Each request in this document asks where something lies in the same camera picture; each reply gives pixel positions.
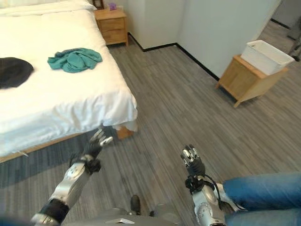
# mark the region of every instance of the white bedsheet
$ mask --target white bedsheet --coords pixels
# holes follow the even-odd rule
[[[57,3],[47,4],[50,11],[46,4],[31,6],[31,13],[30,7],[17,7],[18,16],[0,9],[0,57],[17,57],[34,67],[21,86],[0,89],[0,156],[137,117],[136,100],[105,46],[93,12],[75,2],[55,13]],[[26,8],[26,16],[20,8]],[[79,73],[50,69],[48,57],[79,47],[99,52],[103,62]]]

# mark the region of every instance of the person's leg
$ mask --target person's leg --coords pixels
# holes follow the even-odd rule
[[[227,226],[301,226],[301,209],[236,212]]]
[[[247,210],[301,208],[301,172],[226,180],[227,196]]]

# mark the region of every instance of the white storage basket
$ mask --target white storage basket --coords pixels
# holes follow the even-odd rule
[[[294,61],[286,53],[262,40],[248,42],[241,58],[266,75],[275,74]]]

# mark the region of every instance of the gray carpet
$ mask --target gray carpet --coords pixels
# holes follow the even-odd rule
[[[261,35],[288,52],[287,30],[272,22]],[[215,90],[216,81],[176,46],[143,53],[130,42],[110,47],[138,102],[139,132],[115,140],[100,154],[92,176],[65,223],[95,217],[105,209],[129,209],[133,194],[142,213],[159,202],[174,205],[184,225],[196,224],[179,156],[197,148],[217,181],[237,176],[301,170],[301,63],[264,97],[233,108],[234,99]],[[68,168],[71,153],[91,132],[0,165],[1,211],[30,218],[40,210]]]

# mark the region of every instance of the black hat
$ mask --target black hat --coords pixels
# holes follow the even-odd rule
[[[33,66],[25,60],[14,57],[0,58],[0,89],[18,87],[33,71]]]

